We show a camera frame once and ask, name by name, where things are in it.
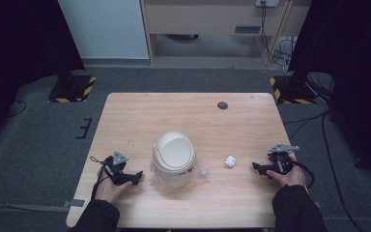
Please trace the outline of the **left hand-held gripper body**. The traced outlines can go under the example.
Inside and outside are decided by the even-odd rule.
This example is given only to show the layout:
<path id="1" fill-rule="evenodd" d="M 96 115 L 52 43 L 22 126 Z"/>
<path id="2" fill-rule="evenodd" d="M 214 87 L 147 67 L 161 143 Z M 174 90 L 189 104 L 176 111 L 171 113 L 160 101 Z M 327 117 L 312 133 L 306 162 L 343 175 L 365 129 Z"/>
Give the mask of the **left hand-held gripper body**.
<path id="1" fill-rule="evenodd" d="M 127 180 L 125 178 L 125 173 L 123 172 L 128 161 L 128 157 L 122 155 L 121 153 L 115 151 L 112 156 L 109 156 L 103 164 L 105 173 L 112 180 L 113 184 L 116 186 L 122 185 Z"/>

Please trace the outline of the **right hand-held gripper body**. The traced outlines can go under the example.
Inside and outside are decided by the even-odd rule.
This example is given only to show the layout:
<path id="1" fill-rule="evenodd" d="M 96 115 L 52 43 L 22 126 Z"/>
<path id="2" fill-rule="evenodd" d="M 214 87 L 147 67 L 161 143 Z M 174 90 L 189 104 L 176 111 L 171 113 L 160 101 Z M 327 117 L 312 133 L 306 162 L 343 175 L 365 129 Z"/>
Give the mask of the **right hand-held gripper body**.
<path id="1" fill-rule="evenodd" d="M 269 148 L 268 158 L 273 163 L 273 171 L 285 175 L 293 168 L 293 160 L 290 154 L 297 151 L 300 147 L 293 145 L 280 144 Z"/>

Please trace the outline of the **person's right hand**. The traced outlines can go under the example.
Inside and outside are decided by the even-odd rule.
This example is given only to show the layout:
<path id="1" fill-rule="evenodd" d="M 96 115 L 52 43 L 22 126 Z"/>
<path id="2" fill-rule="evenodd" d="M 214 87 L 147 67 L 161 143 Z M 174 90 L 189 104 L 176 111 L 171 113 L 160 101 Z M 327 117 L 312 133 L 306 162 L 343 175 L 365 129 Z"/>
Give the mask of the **person's right hand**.
<path id="1" fill-rule="evenodd" d="M 275 179 L 282 187 L 285 187 L 285 186 L 305 187 L 306 186 L 305 176 L 302 170 L 296 165 L 294 165 L 292 170 L 285 175 L 278 174 L 272 170 L 268 170 L 267 174 L 271 178 Z"/>

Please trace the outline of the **person's left hand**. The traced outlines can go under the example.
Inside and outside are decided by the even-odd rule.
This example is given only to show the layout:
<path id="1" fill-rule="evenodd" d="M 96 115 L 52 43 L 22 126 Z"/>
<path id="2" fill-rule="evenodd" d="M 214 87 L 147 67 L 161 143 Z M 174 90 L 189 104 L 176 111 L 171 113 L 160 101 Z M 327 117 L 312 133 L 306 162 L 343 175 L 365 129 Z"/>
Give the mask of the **person's left hand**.
<path id="1" fill-rule="evenodd" d="M 100 175 L 100 181 L 95 193 L 97 200 L 106 201 L 112 205 L 117 206 L 120 196 L 130 187 L 132 182 L 126 182 L 120 186 L 116 186 L 105 172 Z"/>

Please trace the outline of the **grey floor tape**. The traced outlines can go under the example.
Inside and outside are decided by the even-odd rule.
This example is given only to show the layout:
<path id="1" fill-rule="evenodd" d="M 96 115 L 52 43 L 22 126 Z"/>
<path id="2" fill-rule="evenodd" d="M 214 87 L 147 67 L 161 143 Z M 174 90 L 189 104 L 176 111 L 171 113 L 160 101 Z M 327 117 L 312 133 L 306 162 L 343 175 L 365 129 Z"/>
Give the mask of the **grey floor tape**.
<path id="1" fill-rule="evenodd" d="M 72 199 L 72 200 L 65 200 L 62 203 L 63 208 L 69 208 L 69 207 L 83 207 L 85 203 L 85 200 L 81 199 Z"/>

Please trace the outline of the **striped black stand base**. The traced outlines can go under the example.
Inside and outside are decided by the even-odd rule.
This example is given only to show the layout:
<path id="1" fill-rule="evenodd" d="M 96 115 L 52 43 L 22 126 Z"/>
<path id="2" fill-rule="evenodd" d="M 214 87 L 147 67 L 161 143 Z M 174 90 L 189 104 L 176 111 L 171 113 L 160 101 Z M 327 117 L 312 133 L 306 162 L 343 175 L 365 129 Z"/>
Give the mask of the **striped black stand base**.
<path id="1" fill-rule="evenodd" d="M 68 80 L 58 80 L 51 90 L 49 102 L 85 102 L 96 78 L 91 75 L 72 75 Z"/>
<path id="2" fill-rule="evenodd" d="M 277 104 L 299 103 L 311 104 L 316 102 L 316 94 L 305 82 L 292 81 L 288 75 L 276 75 L 270 78 Z"/>

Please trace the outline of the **black curtain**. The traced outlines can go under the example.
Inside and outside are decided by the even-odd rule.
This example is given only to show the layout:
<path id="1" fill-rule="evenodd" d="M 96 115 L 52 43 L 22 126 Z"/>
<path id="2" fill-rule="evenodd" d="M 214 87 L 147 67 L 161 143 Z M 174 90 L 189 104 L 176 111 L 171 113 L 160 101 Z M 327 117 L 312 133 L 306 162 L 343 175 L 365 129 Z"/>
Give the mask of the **black curtain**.
<path id="1" fill-rule="evenodd" d="M 0 124 L 21 86 L 83 68 L 58 0 L 0 0 Z"/>
<path id="2" fill-rule="evenodd" d="M 290 70 L 333 78 L 329 103 L 371 167 L 371 0 L 312 0 Z"/>

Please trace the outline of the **white panel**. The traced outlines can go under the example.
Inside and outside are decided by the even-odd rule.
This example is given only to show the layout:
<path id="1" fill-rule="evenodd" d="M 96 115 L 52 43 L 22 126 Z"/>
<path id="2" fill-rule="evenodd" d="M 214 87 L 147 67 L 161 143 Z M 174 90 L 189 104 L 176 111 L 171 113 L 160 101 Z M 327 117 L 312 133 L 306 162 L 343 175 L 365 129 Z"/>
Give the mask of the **white panel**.
<path id="1" fill-rule="evenodd" d="M 59 0 L 83 59 L 149 59 L 140 0 Z"/>

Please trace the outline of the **light wooden desk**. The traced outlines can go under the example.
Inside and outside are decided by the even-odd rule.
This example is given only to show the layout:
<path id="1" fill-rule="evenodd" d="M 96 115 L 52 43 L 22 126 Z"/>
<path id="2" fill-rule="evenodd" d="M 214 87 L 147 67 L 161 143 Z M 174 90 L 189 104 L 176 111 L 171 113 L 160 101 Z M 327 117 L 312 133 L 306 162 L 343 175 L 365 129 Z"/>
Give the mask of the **light wooden desk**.
<path id="1" fill-rule="evenodd" d="M 159 35 L 252 36 L 264 65 L 282 37 L 296 37 L 313 0 L 279 0 L 276 8 L 256 0 L 140 0 L 147 45 L 155 57 Z"/>

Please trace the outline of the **grey power strip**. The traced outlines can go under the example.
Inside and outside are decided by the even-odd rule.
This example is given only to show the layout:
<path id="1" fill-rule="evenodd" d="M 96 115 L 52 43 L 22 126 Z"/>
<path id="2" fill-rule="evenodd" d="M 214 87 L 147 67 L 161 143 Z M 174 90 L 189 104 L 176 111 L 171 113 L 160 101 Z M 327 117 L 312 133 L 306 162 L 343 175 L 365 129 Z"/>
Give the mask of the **grey power strip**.
<path id="1" fill-rule="evenodd" d="M 255 1 L 256 7 L 276 8 L 278 5 L 279 5 L 279 0 L 256 0 Z"/>

